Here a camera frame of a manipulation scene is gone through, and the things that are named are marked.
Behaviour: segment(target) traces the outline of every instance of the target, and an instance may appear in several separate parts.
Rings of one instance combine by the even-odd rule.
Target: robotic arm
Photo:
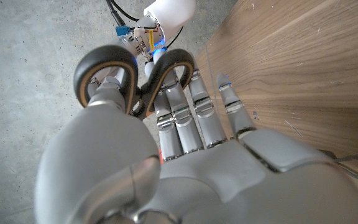
[[[152,51],[151,33],[158,42],[168,40],[193,15],[194,1],[170,2],[153,3],[137,29],[78,64],[74,85],[84,109],[42,156],[37,222],[358,223],[358,190],[332,159],[257,129],[228,77],[220,75],[218,90],[234,136],[228,140],[194,58],[179,49]],[[171,15],[177,21],[167,19]],[[142,87],[139,54],[150,59]],[[185,68],[181,78],[177,66]],[[187,86],[203,138],[183,94]],[[142,122],[152,113],[163,164]]]

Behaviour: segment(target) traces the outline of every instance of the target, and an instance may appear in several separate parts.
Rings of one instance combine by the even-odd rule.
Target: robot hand
[[[155,54],[149,84],[135,89],[133,56],[100,49],[106,53],[90,55],[123,72],[92,83],[99,87],[86,108],[48,145],[35,189],[39,223],[358,223],[358,190],[338,166],[292,138],[256,129],[226,76],[217,82],[235,137],[229,141],[190,54]],[[89,65],[89,74],[105,68]],[[178,65],[187,68],[182,82]],[[183,95],[187,84],[205,150]],[[154,105],[162,165],[148,129],[130,115],[131,93]]]

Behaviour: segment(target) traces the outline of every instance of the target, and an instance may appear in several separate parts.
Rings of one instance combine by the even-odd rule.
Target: wooden cabinet
[[[239,0],[197,62],[228,137],[220,73],[258,128],[358,154],[358,0]]]

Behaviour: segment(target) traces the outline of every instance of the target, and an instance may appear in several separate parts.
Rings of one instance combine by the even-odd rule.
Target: robotic finger
[[[237,139],[240,134],[255,130],[255,124],[252,122],[251,117],[244,108],[244,104],[234,91],[228,76],[220,74],[216,77],[216,82],[234,137]]]
[[[222,124],[215,112],[212,100],[206,91],[198,67],[195,68],[191,82],[189,83],[189,89],[207,149],[227,141]]]
[[[170,55],[165,54],[165,52],[155,54],[154,62],[156,64],[153,71],[160,69],[158,65],[161,60],[169,56]],[[161,85],[160,93],[158,94],[158,98],[154,101],[157,113],[157,126],[161,140],[161,151],[165,161],[203,149],[200,134],[198,133],[196,123],[191,115],[190,107],[183,92],[184,87],[189,83],[191,74],[193,74],[194,71],[193,57],[190,54],[187,56],[189,56],[192,61],[191,69],[185,69],[180,81],[174,70],[174,67],[181,65],[180,63],[175,63],[175,66],[166,69],[166,76]],[[172,142],[167,144],[169,142],[167,137],[175,142],[179,142],[180,146],[171,146],[170,144]]]

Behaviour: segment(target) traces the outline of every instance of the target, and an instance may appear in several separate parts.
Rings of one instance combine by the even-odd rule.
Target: blue connector
[[[131,31],[129,26],[116,27],[117,36],[127,35]]]

